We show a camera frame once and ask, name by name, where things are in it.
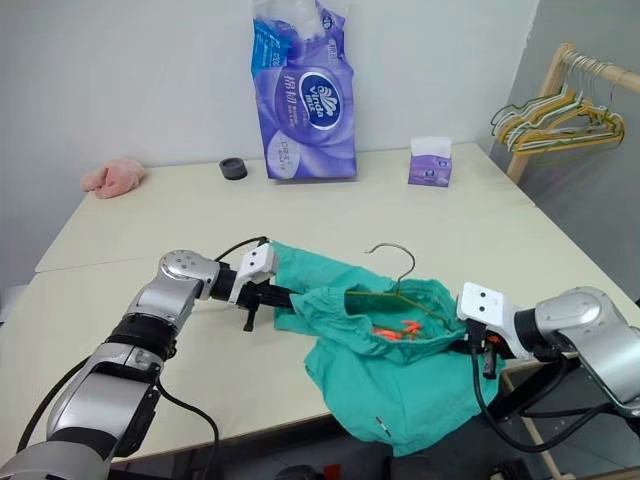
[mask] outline white wall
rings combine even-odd
[[[481,140],[537,0],[358,0],[348,24],[357,144]],[[261,152],[247,0],[0,0],[9,37],[2,282],[25,282],[105,160]]]

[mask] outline green cloth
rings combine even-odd
[[[464,335],[464,324],[440,282],[401,282],[401,294],[426,313],[394,298],[346,294],[393,292],[390,278],[273,244],[280,262],[276,283],[299,292],[291,296],[294,312],[276,310],[276,328],[318,337],[305,358],[307,373],[349,433],[408,455],[480,412],[470,356],[447,350]],[[401,331],[406,320],[419,322],[424,338],[390,341],[373,333],[374,327]],[[498,373],[502,367],[499,362]],[[486,401],[496,395],[497,381],[482,378],[481,385]]]

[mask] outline white table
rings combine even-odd
[[[247,163],[249,176],[236,182],[216,164],[161,167],[122,197],[88,194],[36,271],[174,249],[215,256],[256,235],[314,248],[334,233],[364,233],[365,248],[401,241],[411,224],[427,231],[440,219],[534,206],[475,144],[454,146],[449,188],[408,185],[408,150],[359,154],[358,181],[279,184],[266,178],[263,161]]]
[[[369,238],[371,233],[363,230],[337,237],[332,231],[312,239],[312,245],[296,246],[395,276],[407,263],[400,253],[385,249],[365,255],[363,249],[397,240],[416,255],[416,278],[438,278],[453,291],[465,280],[475,281],[527,307],[576,285],[592,285],[608,292],[627,320],[640,326],[635,304],[537,208],[408,222],[392,238],[383,231]],[[0,463],[12,455],[48,388],[104,340],[131,298],[154,276],[156,262],[150,255],[35,277],[0,335]],[[178,338],[178,355],[167,363],[167,389],[212,414],[223,438],[327,413],[302,365],[314,340],[274,331],[271,315],[263,307],[255,331],[247,334],[242,332],[245,312],[215,301],[200,303]],[[35,439],[42,436],[40,428]],[[204,422],[161,401],[136,456],[210,439]]]

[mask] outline tissue package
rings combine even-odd
[[[448,187],[452,169],[451,138],[418,137],[411,139],[410,184]]]
[[[256,4],[251,73],[269,177],[354,177],[344,17],[313,0]]]

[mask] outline pink towel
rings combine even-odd
[[[144,175],[144,167],[136,160],[118,158],[82,177],[82,188],[85,192],[95,190],[98,198],[117,197],[136,188]]]

